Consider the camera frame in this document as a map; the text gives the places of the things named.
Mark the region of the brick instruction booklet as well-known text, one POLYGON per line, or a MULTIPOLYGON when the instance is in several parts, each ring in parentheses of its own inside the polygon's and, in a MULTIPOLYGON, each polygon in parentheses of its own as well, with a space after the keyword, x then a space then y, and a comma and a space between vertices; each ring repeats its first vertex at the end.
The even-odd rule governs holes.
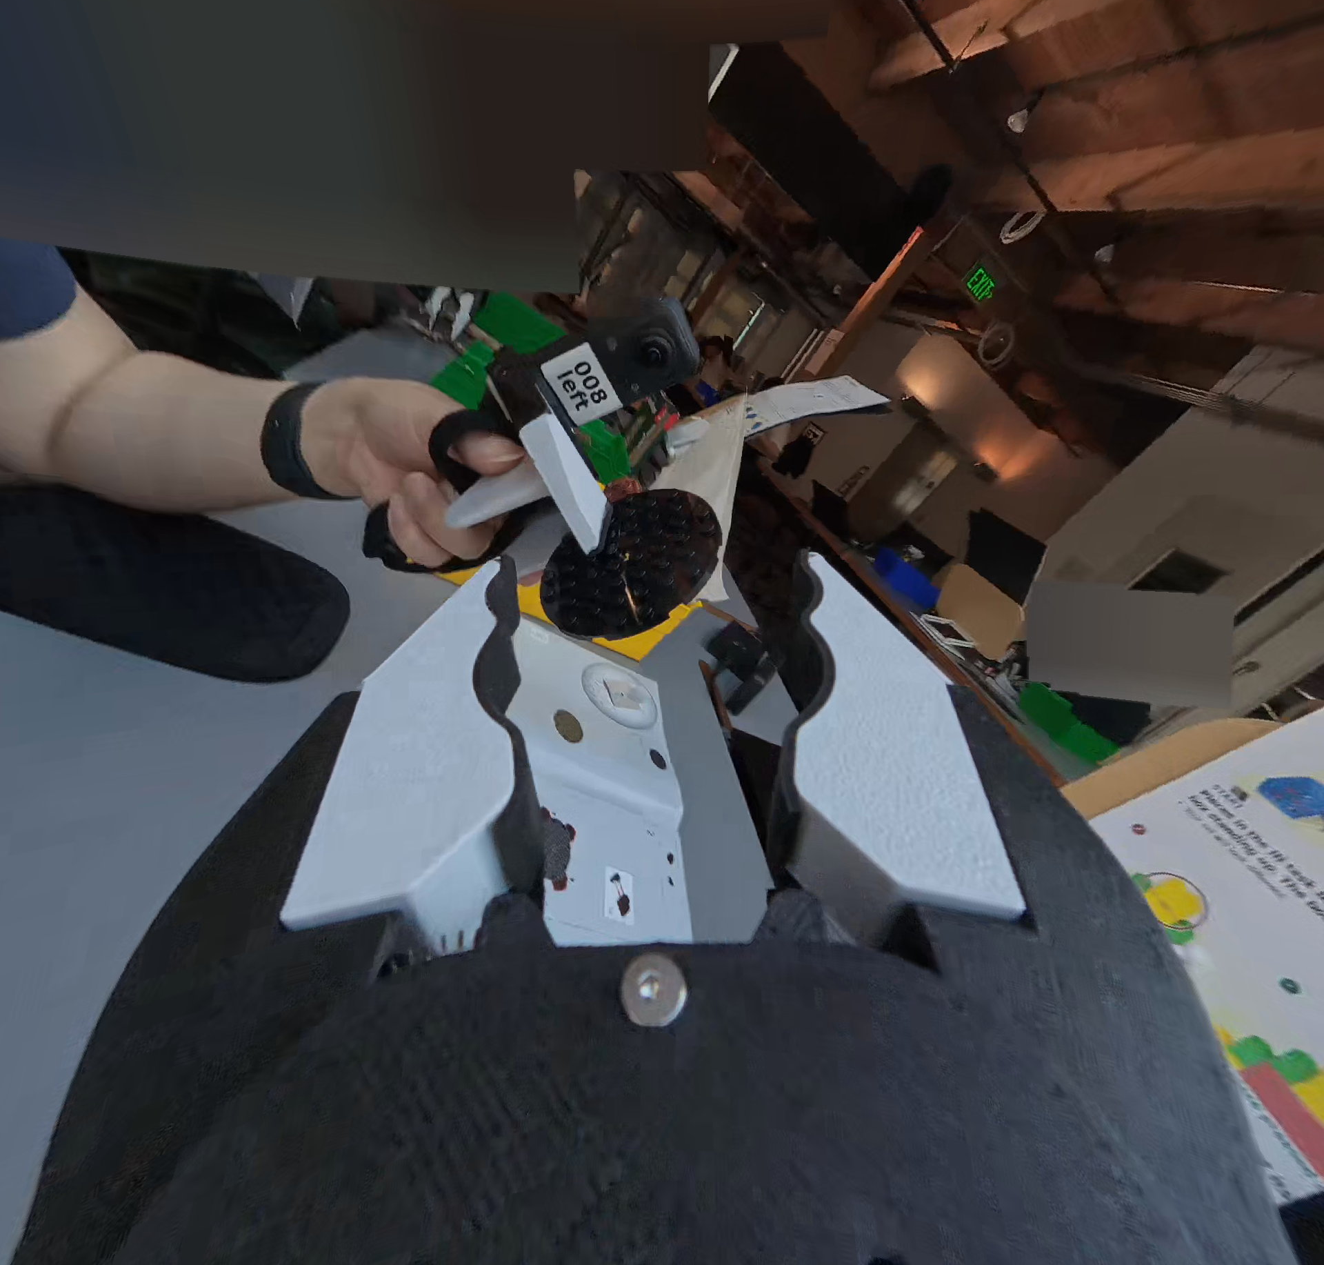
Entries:
POLYGON ((1087 822, 1183 961, 1273 1199, 1321 1196, 1321 707, 1087 822))

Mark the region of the black desk edge device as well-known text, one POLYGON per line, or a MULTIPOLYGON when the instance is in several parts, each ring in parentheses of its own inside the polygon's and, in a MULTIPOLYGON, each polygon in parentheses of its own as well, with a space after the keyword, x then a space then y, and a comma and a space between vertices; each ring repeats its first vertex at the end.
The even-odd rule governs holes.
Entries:
POLYGON ((732 691, 721 697, 731 717, 743 714, 778 675, 777 655, 740 623, 725 623, 704 641, 703 652, 712 661, 715 678, 727 675, 735 680, 732 691))

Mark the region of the white paper bag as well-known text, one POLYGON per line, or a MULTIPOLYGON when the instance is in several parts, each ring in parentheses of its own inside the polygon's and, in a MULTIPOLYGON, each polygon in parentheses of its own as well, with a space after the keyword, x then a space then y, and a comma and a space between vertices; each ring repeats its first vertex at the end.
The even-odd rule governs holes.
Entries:
POLYGON ((697 602, 704 605, 721 607, 727 601, 722 561, 744 451, 746 409, 746 398, 737 395, 701 416, 694 416, 690 423, 703 420, 704 431, 666 465, 653 482, 654 490, 678 490, 697 496, 710 508, 719 524, 718 567, 697 595, 697 602))

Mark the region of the black quilted wrist rest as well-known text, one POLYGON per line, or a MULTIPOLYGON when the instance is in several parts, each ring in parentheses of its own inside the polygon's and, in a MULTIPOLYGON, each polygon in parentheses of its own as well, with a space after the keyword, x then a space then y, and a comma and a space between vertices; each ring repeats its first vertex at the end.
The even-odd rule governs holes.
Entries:
POLYGON ((329 571, 199 515, 57 487, 1 494, 1 613, 242 685, 311 675, 347 629, 329 571))

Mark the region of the round desk sticker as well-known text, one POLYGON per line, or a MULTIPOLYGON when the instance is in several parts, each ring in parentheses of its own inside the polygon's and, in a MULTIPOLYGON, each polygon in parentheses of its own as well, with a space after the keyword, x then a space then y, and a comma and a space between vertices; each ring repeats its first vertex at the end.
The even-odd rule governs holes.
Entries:
POLYGON ((653 686, 614 664, 589 664, 580 675, 580 686, 592 709, 616 726, 645 732, 659 720, 653 686))

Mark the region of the white instruction sheet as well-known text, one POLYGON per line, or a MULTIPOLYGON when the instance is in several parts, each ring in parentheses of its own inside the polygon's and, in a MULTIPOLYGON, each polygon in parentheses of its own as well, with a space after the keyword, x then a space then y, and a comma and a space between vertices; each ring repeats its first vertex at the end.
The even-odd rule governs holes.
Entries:
POLYGON ((780 383, 744 400, 744 437, 781 429, 803 420, 851 413, 885 414, 891 401, 871 388, 842 376, 780 383))

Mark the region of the person's blue shirt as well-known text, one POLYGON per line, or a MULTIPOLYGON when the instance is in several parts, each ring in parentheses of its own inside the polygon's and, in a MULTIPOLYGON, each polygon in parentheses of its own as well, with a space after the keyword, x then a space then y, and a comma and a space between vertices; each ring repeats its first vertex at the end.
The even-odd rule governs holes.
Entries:
POLYGON ((78 283, 57 247, 1 239, 1 344, 50 329, 67 314, 78 283))

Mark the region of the person's left hand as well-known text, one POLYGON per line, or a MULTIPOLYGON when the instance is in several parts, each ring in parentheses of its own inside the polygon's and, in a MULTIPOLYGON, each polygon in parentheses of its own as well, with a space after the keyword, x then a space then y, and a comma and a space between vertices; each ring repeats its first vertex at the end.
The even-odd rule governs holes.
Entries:
POLYGON ((403 556, 431 570, 478 561, 500 528, 446 521, 456 493, 438 474, 428 441, 461 409, 424 383, 347 379, 317 388, 301 413, 301 457, 322 491, 353 496, 384 509, 388 540, 403 556))

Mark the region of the yellow plastic bin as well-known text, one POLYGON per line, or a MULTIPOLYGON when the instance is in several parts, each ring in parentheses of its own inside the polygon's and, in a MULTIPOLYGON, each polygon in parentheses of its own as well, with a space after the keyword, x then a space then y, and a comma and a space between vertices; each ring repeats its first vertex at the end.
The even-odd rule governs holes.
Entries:
MULTIPOLYGON (((446 581, 453 586, 461 586, 466 583, 475 574, 475 568, 461 568, 458 571, 432 571, 431 576, 440 581, 446 581)), ((539 602, 539 586, 537 584, 518 584, 517 586, 517 602, 518 610, 524 618, 531 621, 537 621, 555 630, 551 626, 549 618, 546 617, 543 608, 539 602)), ((672 635, 676 629, 682 626, 682 623, 693 614, 697 613, 697 605, 679 605, 670 615, 662 621, 662 624, 635 635, 622 641, 610 641, 604 638, 595 638, 589 641, 591 645, 611 651, 622 658, 630 661, 642 661, 647 658, 657 645, 663 642, 669 635, 672 635)))

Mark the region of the plywood table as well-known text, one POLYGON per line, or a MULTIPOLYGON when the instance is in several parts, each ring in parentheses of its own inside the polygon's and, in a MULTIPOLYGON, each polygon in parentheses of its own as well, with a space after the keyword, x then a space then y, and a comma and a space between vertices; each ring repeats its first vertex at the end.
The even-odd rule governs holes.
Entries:
POLYGON ((1118 753, 1092 774, 1060 787, 1060 796, 1083 819, 1093 821, 1278 729, 1279 725, 1257 719, 1222 719, 1183 728, 1118 753))

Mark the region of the black wristband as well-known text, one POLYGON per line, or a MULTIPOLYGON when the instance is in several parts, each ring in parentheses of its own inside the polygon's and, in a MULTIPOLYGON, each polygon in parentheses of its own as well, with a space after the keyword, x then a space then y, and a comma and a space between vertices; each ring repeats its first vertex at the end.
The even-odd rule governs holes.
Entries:
POLYGON ((310 502, 350 502, 353 496, 333 494, 313 478, 302 456, 302 413, 322 389, 322 382, 295 383, 273 398, 258 435, 258 456, 271 482, 285 494, 310 502))

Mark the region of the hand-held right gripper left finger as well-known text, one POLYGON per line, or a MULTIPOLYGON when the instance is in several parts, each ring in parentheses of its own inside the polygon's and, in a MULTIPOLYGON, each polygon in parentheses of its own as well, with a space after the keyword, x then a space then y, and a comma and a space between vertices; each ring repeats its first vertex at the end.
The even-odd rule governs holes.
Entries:
POLYGON ((514 564, 487 562, 362 683, 289 892, 288 932, 394 915, 474 936, 487 905, 540 911, 545 828, 520 729, 514 564))

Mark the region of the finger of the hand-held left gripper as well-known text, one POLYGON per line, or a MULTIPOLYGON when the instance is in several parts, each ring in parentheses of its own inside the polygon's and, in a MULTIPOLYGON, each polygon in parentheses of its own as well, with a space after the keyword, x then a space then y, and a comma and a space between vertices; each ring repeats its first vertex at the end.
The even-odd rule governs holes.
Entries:
POLYGON ((574 438, 554 414, 543 413, 518 431, 518 441, 579 550, 598 553, 610 505, 574 438))

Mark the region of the black round studded plate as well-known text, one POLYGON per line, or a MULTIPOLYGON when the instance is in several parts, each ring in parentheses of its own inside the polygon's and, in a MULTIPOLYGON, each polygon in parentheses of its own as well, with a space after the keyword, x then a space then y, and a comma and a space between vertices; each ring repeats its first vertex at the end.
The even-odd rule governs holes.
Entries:
POLYGON ((712 508, 678 491, 645 491, 608 506, 604 545, 565 534, 539 579, 539 605, 560 633, 630 641, 701 593, 718 568, 722 533, 712 508))

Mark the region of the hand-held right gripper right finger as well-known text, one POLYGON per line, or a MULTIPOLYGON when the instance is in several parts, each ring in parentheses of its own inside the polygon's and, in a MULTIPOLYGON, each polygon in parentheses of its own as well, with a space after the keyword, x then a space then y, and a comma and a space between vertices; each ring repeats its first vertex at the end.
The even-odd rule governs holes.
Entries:
POLYGON ((772 876, 858 945, 880 945, 905 910, 1019 921, 950 682, 821 555, 799 555, 792 602, 796 717, 771 793, 772 876))

